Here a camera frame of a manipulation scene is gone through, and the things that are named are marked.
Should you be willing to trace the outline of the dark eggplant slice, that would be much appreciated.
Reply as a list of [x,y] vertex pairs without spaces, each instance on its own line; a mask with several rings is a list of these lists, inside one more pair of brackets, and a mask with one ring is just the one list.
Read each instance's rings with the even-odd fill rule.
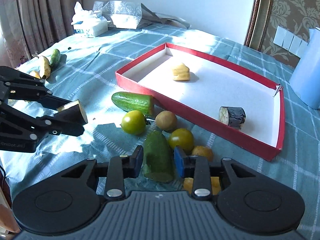
[[221,106],[219,109],[219,122],[240,130],[245,123],[246,113],[242,107]]

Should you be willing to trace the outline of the brown kiwi fruit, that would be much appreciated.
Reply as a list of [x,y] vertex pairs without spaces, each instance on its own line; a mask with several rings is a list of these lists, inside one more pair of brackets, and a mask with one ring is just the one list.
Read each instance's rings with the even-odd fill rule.
[[195,146],[191,155],[203,156],[208,159],[208,161],[213,161],[214,154],[211,148],[207,146]]
[[162,111],[156,116],[155,123],[164,131],[171,131],[177,127],[177,117],[171,111]]

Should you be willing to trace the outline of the white wall switch panel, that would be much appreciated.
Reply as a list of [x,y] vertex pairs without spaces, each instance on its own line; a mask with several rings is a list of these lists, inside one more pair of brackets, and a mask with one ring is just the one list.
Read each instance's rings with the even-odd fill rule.
[[308,42],[281,26],[277,26],[273,42],[299,58],[308,46]]

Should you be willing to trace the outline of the large yellow bell pepper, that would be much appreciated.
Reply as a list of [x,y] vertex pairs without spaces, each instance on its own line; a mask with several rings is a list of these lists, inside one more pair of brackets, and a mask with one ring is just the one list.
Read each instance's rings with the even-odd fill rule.
[[[211,177],[211,185],[212,185],[212,193],[213,195],[217,195],[221,191],[221,186],[218,177]],[[193,188],[193,178],[185,178],[183,181],[183,189],[187,191],[189,194],[192,193]]]

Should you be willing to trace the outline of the long green cucumber half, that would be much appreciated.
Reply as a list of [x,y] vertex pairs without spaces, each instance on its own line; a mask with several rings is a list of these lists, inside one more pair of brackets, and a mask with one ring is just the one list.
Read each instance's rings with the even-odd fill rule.
[[130,92],[116,92],[111,96],[112,102],[120,109],[130,111],[141,111],[146,116],[153,116],[153,96]]

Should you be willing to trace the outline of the whole small cucumber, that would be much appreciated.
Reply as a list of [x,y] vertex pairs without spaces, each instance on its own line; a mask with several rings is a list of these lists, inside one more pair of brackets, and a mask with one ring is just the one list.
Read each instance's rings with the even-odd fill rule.
[[61,52],[58,49],[54,49],[50,57],[50,66],[55,68],[58,66],[61,58]]

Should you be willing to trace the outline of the blue electric kettle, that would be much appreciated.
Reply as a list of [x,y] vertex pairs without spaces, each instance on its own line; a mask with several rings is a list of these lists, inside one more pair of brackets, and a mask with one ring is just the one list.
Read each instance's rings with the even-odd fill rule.
[[320,40],[319,27],[310,29],[310,40],[291,78],[295,94],[312,109],[319,109],[320,101]]

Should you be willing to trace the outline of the small yellow pepper piece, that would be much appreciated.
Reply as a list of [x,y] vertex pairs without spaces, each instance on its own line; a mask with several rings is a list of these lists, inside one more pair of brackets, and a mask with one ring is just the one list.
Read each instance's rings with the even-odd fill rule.
[[173,80],[175,81],[189,81],[190,70],[185,64],[179,64],[172,69]]

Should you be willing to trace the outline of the yellow banana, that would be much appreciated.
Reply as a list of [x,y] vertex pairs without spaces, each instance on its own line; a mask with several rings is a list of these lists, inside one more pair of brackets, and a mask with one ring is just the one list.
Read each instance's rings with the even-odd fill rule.
[[51,74],[50,62],[45,56],[38,56],[39,76],[41,79],[47,79]]

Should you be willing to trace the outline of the silver patterned gift bag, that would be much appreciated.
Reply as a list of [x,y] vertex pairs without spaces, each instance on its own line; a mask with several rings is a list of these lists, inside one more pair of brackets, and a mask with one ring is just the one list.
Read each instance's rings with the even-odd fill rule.
[[118,29],[141,29],[152,24],[165,24],[189,29],[190,24],[176,16],[160,14],[148,9],[142,3],[108,0],[95,1],[93,11],[101,11],[110,21],[110,27]]

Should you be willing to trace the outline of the brown curtain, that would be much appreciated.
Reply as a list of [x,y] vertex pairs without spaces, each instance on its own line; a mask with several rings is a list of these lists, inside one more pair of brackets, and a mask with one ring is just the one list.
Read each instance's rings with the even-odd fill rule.
[[1,65],[16,68],[74,33],[81,0],[1,0]]

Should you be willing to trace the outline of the red shallow cardboard tray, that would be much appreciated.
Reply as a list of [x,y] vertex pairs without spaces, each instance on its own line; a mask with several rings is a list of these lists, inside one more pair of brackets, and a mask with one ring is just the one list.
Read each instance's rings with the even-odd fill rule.
[[[185,64],[189,81],[173,80]],[[285,103],[280,84],[225,59],[164,43],[116,71],[119,87],[148,94],[157,105],[267,160],[283,148]],[[242,107],[241,129],[219,122],[221,106]]]

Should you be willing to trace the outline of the green tomato with stem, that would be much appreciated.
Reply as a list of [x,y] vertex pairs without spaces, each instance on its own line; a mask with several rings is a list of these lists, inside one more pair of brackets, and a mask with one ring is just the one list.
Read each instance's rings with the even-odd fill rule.
[[188,129],[176,129],[169,136],[168,145],[172,150],[179,146],[187,155],[190,155],[194,149],[194,136]]

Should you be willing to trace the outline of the short green cucumber piece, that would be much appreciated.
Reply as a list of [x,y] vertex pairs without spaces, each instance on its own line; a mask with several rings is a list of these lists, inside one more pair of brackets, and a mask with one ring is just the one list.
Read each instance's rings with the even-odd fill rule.
[[144,141],[143,175],[161,183],[174,179],[172,152],[165,136],[160,131],[152,131]]

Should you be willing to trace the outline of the checked teal tablecloth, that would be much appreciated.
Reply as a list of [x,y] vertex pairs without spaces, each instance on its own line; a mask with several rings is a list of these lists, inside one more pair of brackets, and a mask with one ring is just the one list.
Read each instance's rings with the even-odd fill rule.
[[293,68],[225,38],[159,24],[140,30],[112,29],[96,38],[72,35],[54,44],[61,51],[61,62],[46,87],[55,96],[80,100],[88,124],[80,137],[50,135],[35,153],[2,151],[1,179],[11,196],[88,157],[105,162],[142,144],[145,135],[131,136],[119,126],[124,112],[111,100],[119,91],[115,72],[165,42],[236,63],[284,87],[284,146],[271,162],[185,119],[179,118],[178,126],[193,133],[195,144],[211,148],[215,159],[231,157],[299,192],[305,213],[298,231],[307,239],[319,239],[319,111],[304,104],[291,89]]

